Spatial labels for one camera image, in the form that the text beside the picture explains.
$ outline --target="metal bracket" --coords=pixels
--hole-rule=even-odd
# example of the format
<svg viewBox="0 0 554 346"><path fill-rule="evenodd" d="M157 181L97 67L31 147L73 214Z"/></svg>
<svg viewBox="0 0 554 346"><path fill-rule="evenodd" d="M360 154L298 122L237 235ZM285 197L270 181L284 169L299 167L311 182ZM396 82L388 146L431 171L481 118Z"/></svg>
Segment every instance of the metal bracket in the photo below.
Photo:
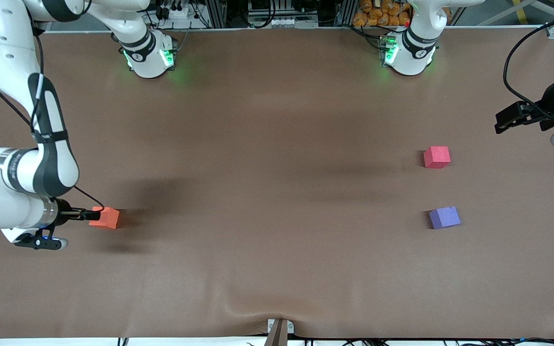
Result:
<svg viewBox="0 0 554 346"><path fill-rule="evenodd" d="M271 332L271 329L273 328L273 324L275 324L275 319L268 320L268 328L266 329L267 333ZM286 325L288 326L288 334L294 334L294 323L286 320Z"/></svg>
<svg viewBox="0 0 554 346"><path fill-rule="evenodd" d="M25 234L25 236L14 243L20 247L30 247L34 250L61 250L68 246L67 239L53 238L53 230L49 230L48 236L42 235L42 230L38 230L35 235Z"/></svg>
<svg viewBox="0 0 554 346"><path fill-rule="evenodd" d="M548 38L554 39L554 28L553 27L547 28L546 32L547 32L547 37Z"/></svg>

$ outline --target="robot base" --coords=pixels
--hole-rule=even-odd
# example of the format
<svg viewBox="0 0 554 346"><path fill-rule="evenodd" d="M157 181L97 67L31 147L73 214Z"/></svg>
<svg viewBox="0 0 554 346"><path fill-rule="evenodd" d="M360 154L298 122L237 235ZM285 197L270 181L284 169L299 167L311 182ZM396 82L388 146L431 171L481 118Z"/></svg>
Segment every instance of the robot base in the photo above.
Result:
<svg viewBox="0 0 554 346"><path fill-rule="evenodd" d="M127 59L129 70L136 72L143 78L155 78L161 76L166 71L173 71L176 63L176 51L178 41L158 30L151 31L156 38L156 46L146 60L139 62L133 57L129 57L125 51L123 54Z"/></svg>
<svg viewBox="0 0 554 346"><path fill-rule="evenodd" d="M380 51L380 61L383 67L391 67L396 72L405 76L415 76L424 71L425 67L433 60L435 48L422 59L416 59L403 47L403 33L389 33L380 37L380 47L386 48Z"/></svg>

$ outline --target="pink cube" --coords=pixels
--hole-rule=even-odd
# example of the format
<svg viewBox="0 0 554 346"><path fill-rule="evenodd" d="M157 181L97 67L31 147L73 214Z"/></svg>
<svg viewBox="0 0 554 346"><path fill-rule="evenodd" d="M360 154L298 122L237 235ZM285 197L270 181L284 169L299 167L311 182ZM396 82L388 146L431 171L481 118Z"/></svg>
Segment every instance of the pink cube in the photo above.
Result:
<svg viewBox="0 0 554 346"><path fill-rule="evenodd" d="M426 168L444 168L450 163L448 147L429 147L424 157Z"/></svg>

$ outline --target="orange cube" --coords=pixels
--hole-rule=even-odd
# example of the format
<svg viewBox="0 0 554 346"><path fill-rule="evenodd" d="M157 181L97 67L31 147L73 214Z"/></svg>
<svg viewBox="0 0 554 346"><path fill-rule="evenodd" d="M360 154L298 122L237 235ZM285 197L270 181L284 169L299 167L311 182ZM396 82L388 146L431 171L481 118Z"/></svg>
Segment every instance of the orange cube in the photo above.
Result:
<svg viewBox="0 0 554 346"><path fill-rule="evenodd" d="M101 207L93 207L93 211L101 210ZM94 226L97 228L103 228L105 230L116 230L117 221L119 221L119 211L110 207L104 208L100 212L101 216L98 221L89 221L89 226Z"/></svg>

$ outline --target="power strip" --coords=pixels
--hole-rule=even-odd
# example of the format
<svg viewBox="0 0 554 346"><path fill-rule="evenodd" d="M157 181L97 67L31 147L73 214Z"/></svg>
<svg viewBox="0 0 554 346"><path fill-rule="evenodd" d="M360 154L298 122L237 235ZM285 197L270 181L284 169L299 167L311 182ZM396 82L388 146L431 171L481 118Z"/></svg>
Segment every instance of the power strip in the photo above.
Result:
<svg viewBox="0 0 554 346"><path fill-rule="evenodd" d="M185 6L183 7L182 11L170 11L169 19L187 19L187 16L189 15L189 7Z"/></svg>

